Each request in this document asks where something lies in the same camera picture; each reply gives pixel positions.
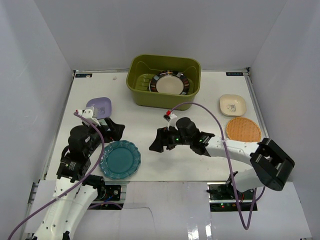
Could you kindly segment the lavender square dish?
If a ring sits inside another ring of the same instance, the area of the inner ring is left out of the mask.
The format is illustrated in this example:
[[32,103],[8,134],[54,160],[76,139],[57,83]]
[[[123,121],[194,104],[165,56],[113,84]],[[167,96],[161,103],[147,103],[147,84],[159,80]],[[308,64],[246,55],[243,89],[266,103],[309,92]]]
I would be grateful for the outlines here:
[[97,110],[98,120],[109,118],[112,114],[112,102],[108,97],[98,97],[89,100],[86,107],[94,107]]

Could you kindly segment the teal scalloped plate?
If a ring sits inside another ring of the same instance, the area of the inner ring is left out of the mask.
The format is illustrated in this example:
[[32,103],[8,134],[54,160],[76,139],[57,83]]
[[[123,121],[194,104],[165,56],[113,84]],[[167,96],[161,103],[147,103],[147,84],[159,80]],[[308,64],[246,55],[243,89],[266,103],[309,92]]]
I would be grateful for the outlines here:
[[105,177],[125,180],[134,175],[141,165],[141,153],[127,140],[113,141],[104,148],[99,166]]

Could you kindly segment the black rimmed beige plate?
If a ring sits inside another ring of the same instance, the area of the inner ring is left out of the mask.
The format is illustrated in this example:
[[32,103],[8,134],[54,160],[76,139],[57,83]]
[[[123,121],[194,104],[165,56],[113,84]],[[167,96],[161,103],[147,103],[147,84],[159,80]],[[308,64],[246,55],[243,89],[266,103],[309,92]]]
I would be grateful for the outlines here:
[[170,95],[187,95],[190,81],[184,73],[165,70],[154,75],[149,82],[149,91]]

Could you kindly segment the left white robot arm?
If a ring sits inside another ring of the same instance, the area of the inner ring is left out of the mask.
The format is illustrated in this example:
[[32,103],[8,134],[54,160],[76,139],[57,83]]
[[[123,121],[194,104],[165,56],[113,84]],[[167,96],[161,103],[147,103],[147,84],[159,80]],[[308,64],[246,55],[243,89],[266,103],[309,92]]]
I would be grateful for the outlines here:
[[68,145],[63,149],[56,173],[52,204],[33,240],[71,240],[88,207],[105,196],[104,178],[92,174],[90,157],[99,145],[122,138],[125,125],[107,117],[102,122],[88,123],[70,130]]

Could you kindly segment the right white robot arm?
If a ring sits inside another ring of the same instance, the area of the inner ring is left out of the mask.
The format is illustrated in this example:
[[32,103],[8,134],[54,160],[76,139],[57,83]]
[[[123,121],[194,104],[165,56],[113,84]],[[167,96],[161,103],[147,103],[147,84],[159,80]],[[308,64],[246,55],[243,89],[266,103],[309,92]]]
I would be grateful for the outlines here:
[[200,156],[225,157],[249,165],[248,170],[232,172],[225,183],[226,195],[233,200],[259,187],[282,191],[295,167],[294,160],[270,138],[248,143],[223,140],[213,133],[200,131],[188,117],[157,129],[149,150],[162,153],[178,145],[189,146]]

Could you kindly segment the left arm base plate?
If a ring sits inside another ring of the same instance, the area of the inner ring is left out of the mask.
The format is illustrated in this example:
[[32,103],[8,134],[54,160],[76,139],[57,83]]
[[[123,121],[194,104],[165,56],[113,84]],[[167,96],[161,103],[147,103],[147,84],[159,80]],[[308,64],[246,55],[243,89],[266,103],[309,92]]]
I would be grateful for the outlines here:
[[120,201],[122,186],[115,184],[100,185],[97,187],[97,197],[94,202]]

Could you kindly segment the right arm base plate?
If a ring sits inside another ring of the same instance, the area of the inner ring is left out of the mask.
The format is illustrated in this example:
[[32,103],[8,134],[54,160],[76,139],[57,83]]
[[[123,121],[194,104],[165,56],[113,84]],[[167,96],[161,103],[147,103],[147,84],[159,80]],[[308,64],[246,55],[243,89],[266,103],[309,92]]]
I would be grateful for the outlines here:
[[[224,182],[208,182],[207,190],[211,212],[236,212],[236,197],[231,185]],[[238,202],[242,211],[249,211],[254,190],[249,189],[245,192],[237,192]]]

